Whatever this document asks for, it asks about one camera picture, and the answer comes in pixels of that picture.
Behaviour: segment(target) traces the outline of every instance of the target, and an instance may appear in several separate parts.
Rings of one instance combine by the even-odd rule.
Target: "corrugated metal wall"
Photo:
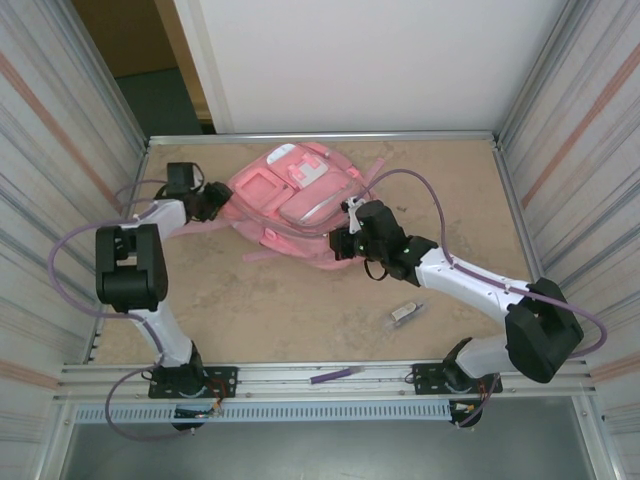
[[[625,469],[639,475],[640,2],[581,3],[501,140],[543,269],[609,328],[588,362]]]
[[[83,361],[95,319],[49,285],[62,234],[117,216],[136,176],[142,132],[65,1],[0,3],[0,479],[33,460],[63,362]],[[93,238],[57,262],[65,286],[96,304]]]

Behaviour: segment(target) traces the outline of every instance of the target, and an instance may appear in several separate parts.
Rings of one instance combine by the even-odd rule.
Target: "black cable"
[[[369,260],[366,260],[366,259],[364,261],[364,271],[367,272],[367,276],[371,280],[375,280],[376,282],[381,282],[382,280],[387,278],[387,275],[389,275],[389,272],[387,272],[387,270],[385,269],[385,271],[384,271],[384,273],[382,274],[381,277],[375,278],[373,275],[371,275],[371,270],[369,270]]]
[[[167,184],[165,183],[163,186],[160,187],[160,189],[156,192],[155,196],[153,197],[155,200],[162,200],[164,197],[164,192],[167,190]]]
[[[200,176],[202,177],[202,180],[200,181],[200,185],[198,185],[197,187],[194,187],[193,189],[191,189],[192,192],[197,192],[204,185],[205,176],[204,176],[204,172],[200,168],[200,165],[198,165],[197,163],[194,163],[193,165],[196,167],[196,169],[198,170],[198,173],[200,173]]]

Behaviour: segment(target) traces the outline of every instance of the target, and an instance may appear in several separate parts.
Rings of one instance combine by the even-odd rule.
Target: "wooden board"
[[[528,273],[488,142],[340,142],[329,144],[366,170],[410,168],[438,192],[451,251],[512,278]],[[198,163],[207,180],[226,181],[273,148],[260,145],[157,146],[145,178],[165,178],[167,162]],[[145,185],[141,197],[157,186]],[[396,175],[376,188],[407,234],[439,241],[438,217],[424,187]],[[439,292],[368,279],[361,265],[325,272],[292,258],[244,263],[260,250],[232,229],[169,239],[164,245],[169,299],[206,362],[402,360],[438,358],[461,338],[500,331],[484,314]],[[423,298],[428,311],[388,331],[383,317]],[[151,349],[128,321],[107,321],[98,363],[145,363]]]

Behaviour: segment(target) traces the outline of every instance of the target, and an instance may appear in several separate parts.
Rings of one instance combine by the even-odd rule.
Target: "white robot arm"
[[[166,299],[169,281],[162,242],[189,221],[213,219],[231,197],[222,183],[195,186],[198,172],[192,163],[168,164],[168,183],[156,196],[149,215],[96,232],[98,298],[116,312],[142,319],[134,322],[137,328],[154,350],[156,340],[162,347],[156,358],[159,368],[152,372],[154,383],[160,391],[182,396],[202,390],[205,369]]]
[[[349,227],[329,235],[336,260],[361,256],[380,262],[391,277],[451,295],[504,328],[505,333],[495,337],[462,340],[445,358],[452,390],[465,391],[475,379],[509,371],[547,383],[584,337],[572,313],[524,295],[533,292],[566,302],[554,282],[513,280],[447,256],[431,240],[406,236],[380,200],[365,203],[354,198],[344,208]]]

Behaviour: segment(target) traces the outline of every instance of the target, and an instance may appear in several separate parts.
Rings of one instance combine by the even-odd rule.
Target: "small white object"
[[[426,302],[424,300],[413,300],[396,308],[387,317],[387,327],[395,329],[403,326],[409,320],[426,312]]]
[[[267,157],[267,164],[273,165],[294,148],[296,148],[296,146],[293,143],[285,143],[284,145],[280,145],[269,154],[269,156]]]
[[[358,208],[360,208],[365,203],[367,203],[367,201],[364,198],[361,198],[358,201],[356,201],[356,197],[350,197],[350,198],[347,199],[347,205],[349,207],[349,210],[348,210],[348,213],[349,213],[349,233],[351,235],[353,235],[354,233],[359,232],[360,230],[362,230],[360,228],[360,222],[358,221],[358,218],[356,217],[356,210],[358,210]]]
[[[458,403],[456,402],[453,405],[454,410],[460,411],[460,410],[469,410],[469,408],[471,408],[473,405],[467,405],[466,403]]]

